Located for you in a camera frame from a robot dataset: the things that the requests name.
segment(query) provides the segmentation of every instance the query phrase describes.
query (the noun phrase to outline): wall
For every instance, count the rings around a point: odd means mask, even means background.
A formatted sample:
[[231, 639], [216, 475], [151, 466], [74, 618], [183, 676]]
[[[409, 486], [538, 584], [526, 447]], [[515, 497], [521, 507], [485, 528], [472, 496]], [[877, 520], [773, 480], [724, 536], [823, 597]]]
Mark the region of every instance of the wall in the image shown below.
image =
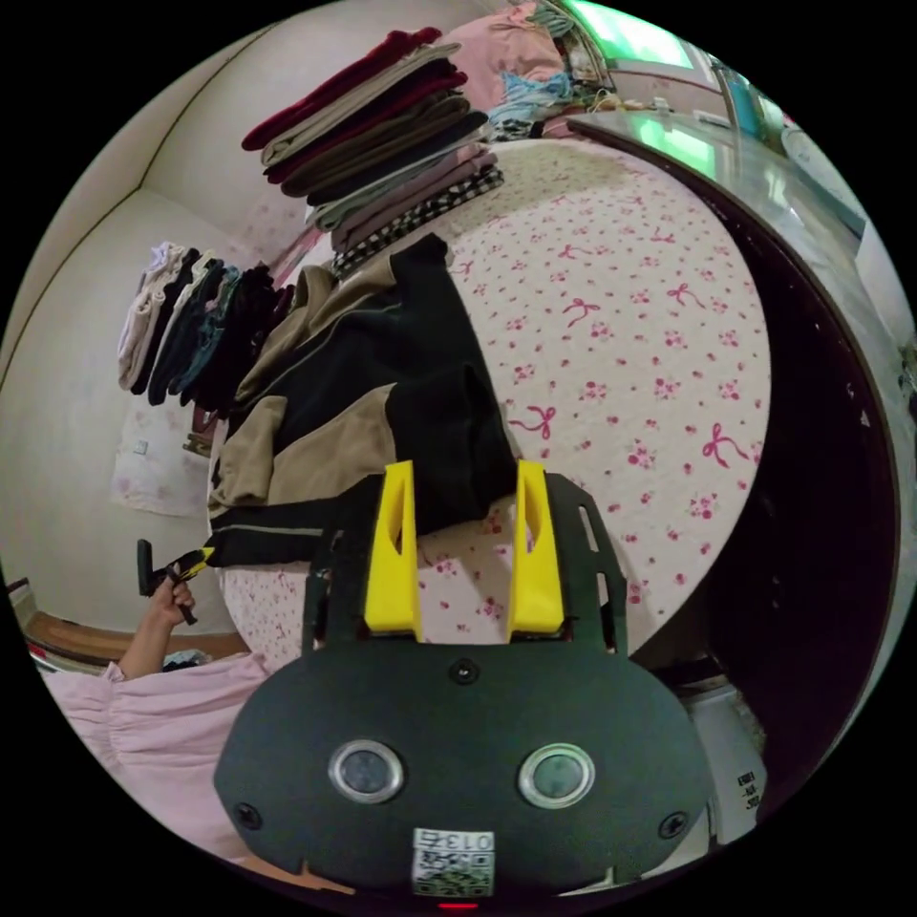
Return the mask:
[[0, 384], [15, 342], [54, 272], [80, 239], [139, 187], [162, 139], [194, 95], [256, 37], [250, 35], [214, 54], [161, 92], [124, 125], [74, 185], [35, 250], [13, 303], [0, 345]]
[[[150, 248], [163, 239], [225, 251], [214, 226], [150, 191], [120, 204], [75, 249], [41, 297], [0, 390], [0, 558], [29, 577], [39, 608], [79, 624], [133, 629], [136, 543], [154, 562], [206, 539], [205, 520], [115, 506], [109, 486], [131, 396], [117, 386], [124, 315]], [[233, 626], [209, 571], [194, 584], [195, 632]]]
[[354, 62], [393, 29], [444, 33], [492, 11], [489, 0], [343, 0], [300, 13], [231, 61], [195, 98], [154, 161], [145, 187], [227, 234], [265, 195], [286, 201], [242, 138]]
[[697, 110], [721, 117], [729, 116], [726, 102], [719, 91], [708, 89], [699, 82], [652, 73], [636, 73], [629, 69], [630, 66], [630, 61], [622, 61], [620, 70], [611, 71], [611, 78], [622, 99], [633, 98], [650, 105], [654, 98], [662, 96], [672, 110], [681, 115], [690, 115]]

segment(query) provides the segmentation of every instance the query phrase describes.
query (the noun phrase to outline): human arm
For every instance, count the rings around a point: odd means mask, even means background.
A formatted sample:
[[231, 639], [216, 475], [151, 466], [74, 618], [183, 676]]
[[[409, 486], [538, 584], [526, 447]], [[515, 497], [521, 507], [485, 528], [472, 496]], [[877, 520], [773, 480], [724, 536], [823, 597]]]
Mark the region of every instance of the human arm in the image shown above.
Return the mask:
[[187, 583], [166, 578], [153, 594], [127, 652], [118, 662], [125, 680], [162, 671], [172, 630], [184, 620], [179, 605], [194, 607]]

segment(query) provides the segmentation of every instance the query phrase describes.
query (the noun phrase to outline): light blue cloth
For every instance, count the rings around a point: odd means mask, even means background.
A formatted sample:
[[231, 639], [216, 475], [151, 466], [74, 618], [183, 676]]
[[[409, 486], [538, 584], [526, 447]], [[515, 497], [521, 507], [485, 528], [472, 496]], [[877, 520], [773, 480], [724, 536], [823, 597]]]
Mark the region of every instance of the light blue cloth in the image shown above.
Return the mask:
[[541, 82], [516, 74], [503, 73], [503, 101], [491, 109], [492, 124], [507, 120], [534, 123], [548, 115], [551, 109], [566, 105], [573, 98], [573, 86], [567, 73], [560, 72]]

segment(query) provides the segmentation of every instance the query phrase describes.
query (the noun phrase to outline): human hand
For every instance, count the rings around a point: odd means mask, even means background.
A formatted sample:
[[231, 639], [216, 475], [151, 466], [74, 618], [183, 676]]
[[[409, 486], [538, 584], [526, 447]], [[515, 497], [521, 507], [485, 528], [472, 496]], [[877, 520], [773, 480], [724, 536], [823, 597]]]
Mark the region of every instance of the human hand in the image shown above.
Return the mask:
[[194, 596], [188, 583], [174, 583], [166, 577], [160, 587], [153, 593], [148, 614], [157, 622], [168, 625], [171, 629], [184, 623], [184, 615], [179, 606], [184, 605], [189, 610], [194, 608]]

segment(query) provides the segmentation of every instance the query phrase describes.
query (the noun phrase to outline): green light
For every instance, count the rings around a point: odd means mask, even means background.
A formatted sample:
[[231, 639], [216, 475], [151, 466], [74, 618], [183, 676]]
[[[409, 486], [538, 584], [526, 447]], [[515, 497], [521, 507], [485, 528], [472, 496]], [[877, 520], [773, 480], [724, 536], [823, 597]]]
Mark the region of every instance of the green light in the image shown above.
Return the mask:
[[606, 59], [642, 60], [688, 69], [693, 67], [681, 41], [671, 32], [637, 19], [636, 16], [610, 10], [597, 3], [588, 3], [587, 0], [566, 2], [591, 32]]
[[684, 131], [666, 130], [659, 121], [645, 121], [637, 128], [637, 133], [652, 149], [668, 153], [707, 178], [715, 179], [716, 151], [710, 143], [685, 134]]

